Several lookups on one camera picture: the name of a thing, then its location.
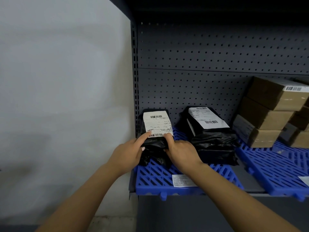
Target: black plastic wrapping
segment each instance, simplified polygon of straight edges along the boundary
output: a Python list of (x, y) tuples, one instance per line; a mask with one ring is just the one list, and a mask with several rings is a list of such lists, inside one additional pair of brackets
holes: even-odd
[[(189, 114), (189, 108), (186, 107), (180, 113), (181, 119), (176, 127), (187, 135), (203, 163), (238, 165), (235, 148), (239, 146), (239, 143), (235, 131), (231, 128), (203, 129)], [(208, 108), (221, 118), (214, 109)], [(195, 136), (192, 134), (187, 119), (193, 127)]]
[[(153, 112), (153, 111), (166, 111), (169, 117), (168, 110), (166, 109), (144, 109), (142, 114), (140, 114), (139, 116), (139, 119), (142, 122), (141, 133), (139, 134), (139, 136), (146, 132), (145, 124), (143, 121), (144, 112)], [(170, 158), (164, 151), (164, 149), (168, 149), (168, 143), (164, 137), (147, 138), (142, 146), (145, 147), (145, 150), (141, 154), (141, 160), (139, 162), (139, 165), (147, 166), (150, 159), (152, 158), (157, 163), (161, 164), (167, 169), (169, 169), (172, 166)]]

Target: perforated metal back panel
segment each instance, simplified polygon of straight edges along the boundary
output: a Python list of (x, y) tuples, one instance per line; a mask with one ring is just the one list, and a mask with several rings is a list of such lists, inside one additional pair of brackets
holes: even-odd
[(230, 122), (252, 76), (309, 74), (309, 29), (138, 24), (139, 110), (213, 107)]

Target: forearm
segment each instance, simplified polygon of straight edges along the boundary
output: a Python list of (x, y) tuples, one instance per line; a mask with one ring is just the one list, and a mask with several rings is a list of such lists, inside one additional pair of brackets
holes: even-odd
[(86, 231), (108, 189), (119, 177), (111, 166), (101, 166), (37, 232)]
[(234, 231), (299, 231), (206, 164), (188, 176), (212, 199)]

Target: wall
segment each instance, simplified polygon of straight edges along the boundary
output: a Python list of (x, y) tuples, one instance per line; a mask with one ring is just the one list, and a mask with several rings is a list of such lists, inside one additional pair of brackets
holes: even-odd
[[(109, 0), (0, 0), (0, 219), (37, 223), (134, 137), (130, 21)], [(129, 216), (129, 175), (97, 215)]]

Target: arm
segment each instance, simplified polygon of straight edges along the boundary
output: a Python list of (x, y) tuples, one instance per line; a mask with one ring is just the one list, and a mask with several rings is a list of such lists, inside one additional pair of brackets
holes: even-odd
[(141, 148), (151, 132), (119, 145), (102, 165), (36, 232), (86, 231), (103, 197), (118, 177), (132, 170), (141, 158)]
[(299, 232), (292, 224), (203, 164), (191, 143), (174, 142), (170, 134), (164, 137), (169, 148), (166, 153), (174, 165), (203, 189), (234, 231)]

